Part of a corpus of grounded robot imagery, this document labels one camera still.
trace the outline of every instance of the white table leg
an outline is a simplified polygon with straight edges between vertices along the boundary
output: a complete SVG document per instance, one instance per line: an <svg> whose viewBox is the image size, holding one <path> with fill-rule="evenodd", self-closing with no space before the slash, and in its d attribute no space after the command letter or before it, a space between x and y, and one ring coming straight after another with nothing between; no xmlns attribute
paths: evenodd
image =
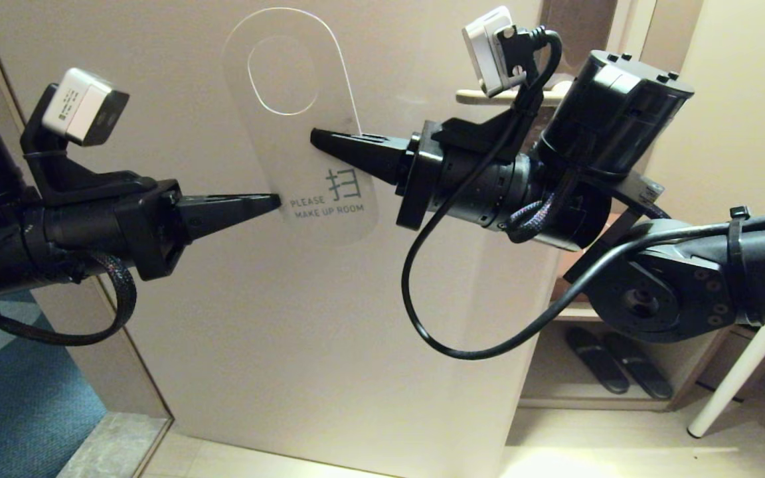
<svg viewBox="0 0 765 478"><path fill-rule="evenodd" d="M716 392L710 397L707 405L695 417L693 423L689 424L687 428L689 435L692 435L693 438L702 438L704 433L707 433L711 424L716 421L719 414L722 414L728 402L734 398L735 394L740 391L740 388L746 383L757 366L760 365L763 357L765 357L765 326L760 327L752 342L749 342L748 347L746 347L746 351L741 354L740 359L737 360L737 363L734 364L731 371L725 376L722 384L719 385Z"/></svg>

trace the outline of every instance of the wooden shelf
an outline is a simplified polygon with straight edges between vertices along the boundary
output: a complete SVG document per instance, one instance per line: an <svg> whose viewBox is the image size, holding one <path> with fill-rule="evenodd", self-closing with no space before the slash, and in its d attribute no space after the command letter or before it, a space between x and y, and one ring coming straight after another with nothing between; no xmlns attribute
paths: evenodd
<svg viewBox="0 0 765 478"><path fill-rule="evenodd" d="M581 323L596 335L611 329L603 323ZM529 367L519 406L532 408L601 408L664 410L668 400L655 400L631 379L625 394L606 390L565 343L573 325L552 323L539 333L537 349Z"/></svg>
<svg viewBox="0 0 765 478"><path fill-rule="evenodd" d="M572 302L556 316L555 321L573 321L573 323L600 323L601 317L589 302Z"/></svg>
<svg viewBox="0 0 765 478"><path fill-rule="evenodd" d="M556 108L562 102L562 99L565 98L565 93L570 86L571 82L568 82L568 84L564 84L560 88L556 88L556 90L544 91L544 100L541 105L543 107ZM489 98L480 90L456 90L456 103L462 105L510 106L518 93L518 90L502 91Z"/></svg>

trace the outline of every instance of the door frame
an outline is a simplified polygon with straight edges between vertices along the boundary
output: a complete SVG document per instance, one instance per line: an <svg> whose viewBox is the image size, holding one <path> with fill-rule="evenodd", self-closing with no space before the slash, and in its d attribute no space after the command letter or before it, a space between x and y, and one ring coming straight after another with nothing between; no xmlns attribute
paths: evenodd
<svg viewBox="0 0 765 478"><path fill-rule="evenodd" d="M50 73L49 81L58 79L54 74L57 73ZM19 109L0 65L0 136L22 170L25 182L32 185L33 178L19 149L19 134L24 126L24 112ZM114 319L114 306L97 278L85 279L79 285L50 285L31 294L58 332L94 332L106 329ZM125 329L100 344L68 347L67 351L109 411L171 417Z"/></svg>

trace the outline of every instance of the black cable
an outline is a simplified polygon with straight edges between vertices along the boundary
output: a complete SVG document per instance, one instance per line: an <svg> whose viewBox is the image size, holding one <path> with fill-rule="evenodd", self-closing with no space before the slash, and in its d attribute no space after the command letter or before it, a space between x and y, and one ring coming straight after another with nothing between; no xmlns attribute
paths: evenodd
<svg viewBox="0 0 765 478"><path fill-rule="evenodd" d="M545 309L539 317L537 317L531 324L529 324L521 332L515 334L512 338L507 339L501 344L483 349L482 351L459 351L452 349L446 345L441 344L425 330L419 321L413 321L413 325L416 327L418 334L421 335L427 344L429 344L435 351L438 351L447 357L452 357L460 360L485 360L492 357L497 357L502 354L512 351L519 345L522 345L527 340L531 339L535 334L539 333L544 326L550 323L563 309L568 307L570 303L583 292L583 289L595 278L604 267L608 266L613 260L619 258L623 254L629 253L636 249L647 248L650 245L654 245L662 242L670 242L679 239L692 239L705 236L717 236L724 234L728 230L727 224L713 224L712 226L696 226L686 227L679 230L668 230L664 232L657 232L644 236L641 239L635 241L626 242L615 248L610 249L604 256L599 258L595 264L592 264L586 272L580 275L571 287L562 294L562 296L554 303L551 303L549 308Z"/></svg>
<svg viewBox="0 0 765 478"><path fill-rule="evenodd" d="M433 214L433 217L431 217L427 222L425 227L421 229L421 231L418 233L418 236L415 238L415 242L412 243L412 247L409 248L409 252L406 254L406 259L403 263L403 272L400 275L400 291L403 295L403 304L406 307L406 314L409 315L409 319L417 330L418 334L421 335L421 337L436 350L440 350L439 348L436 348L437 345L441 348L441 350L453 351L452 349L444 347L444 345L441 345L439 342L433 339L422 326L421 320L417 317L415 307L412 305L412 293L410 293L409 284L410 274L412 274L412 265L415 262L415 257L417 256L418 251L421 249L421 245L423 245L423 243L427 240L427 237L430 235L430 233L433 232L435 227L437 227L438 223L441 222L441 220L444 218L444 215L450 211L450 208L453 207L456 199L459 199L459 196L461 196L461 194L465 191L465 188L467 188L471 182L474 182L474 179L477 179L478 176L482 175L486 167L488 167L489 164L495 160L495 156L499 151L501 151L502 148L504 148L510 137L519 127L523 116L527 114L527 112L525 109L519 109L517 106L528 105L528 103L531 102L534 94L540 94L541 88L543 88L543 86L547 83L547 80L551 75L553 75L553 72L559 65L559 58L562 54L562 42L559 39L559 35L554 31L540 31L539 34L543 35L544 39L551 47L549 64L543 70L543 72L540 73L538 78L535 79L533 85L529 86L528 88L522 88L519 90L516 99L513 101L513 114L510 115L507 126L504 128L501 136L495 142L495 145L492 146L492 148L488 153L486 153L485 157L480 160L477 166L471 170L471 173L468 173L468 176L466 176L465 179L459 183L455 191L453 191L453 193L447 197L447 199L442 203L435 214Z"/></svg>
<svg viewBox="0 0 765 478"><path fill-rule="evenodd" d="M574 192L577 182L577 170L567 169L556 189L551 191L543 205L534 214L529 215L527 220L525 220L525 217L528 215L525 213L531 208L532 204L524 206L510 215L507 221L507 234L510 235L510 239L513 239L516 243L522 243L533 239L535 236L539 236L541 231L553 221L553 218L562 209L566 200Z"/></svg>
<svg viewBox="0 0 765 478"><path fill-rule="evenodd" d="M34 340L34 342L47 345L64 345L68 347L93 345L108 339L122 329L131 318L131 314L134 312L134 305L137 301L134 279L131 278L131 273L119 258L98 251L91 251L86 254L106 269L108 277L112 281L112 285L114 285L116 314L113 323L108 329L88 334L57 333L20 323L19 321L4 317L1 313L0 329L22 339Z"/></svg>

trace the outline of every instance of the white door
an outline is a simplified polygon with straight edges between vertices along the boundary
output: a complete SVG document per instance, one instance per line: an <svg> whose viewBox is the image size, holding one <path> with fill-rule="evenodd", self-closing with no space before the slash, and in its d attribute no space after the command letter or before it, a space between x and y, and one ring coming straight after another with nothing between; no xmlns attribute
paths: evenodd
<svg viewBox="0 0 765 478"><path fill-rule="evenodd" d="M273 5L0 2L0 61L24 110L71 66L131 94L106 145L72 148L91 169L177 178L188 194L266 193L221 52ZM365 132L408 137L425 119L499 112L454 102L476 84L460 28L495 3L291 6L337 37ZM507 6L537 24L538 2ZM182 432L392 475L493 476L532 344L477 363L423 344L398 290L415 234L394 225L392 187L375 188L379 224L348 246L298 246L279 214L193 244L173 276L139 284L128 331ZM446 220L417 260L416 308L443 342L494 345L544 308L555 264L550 248Z"/></svg>

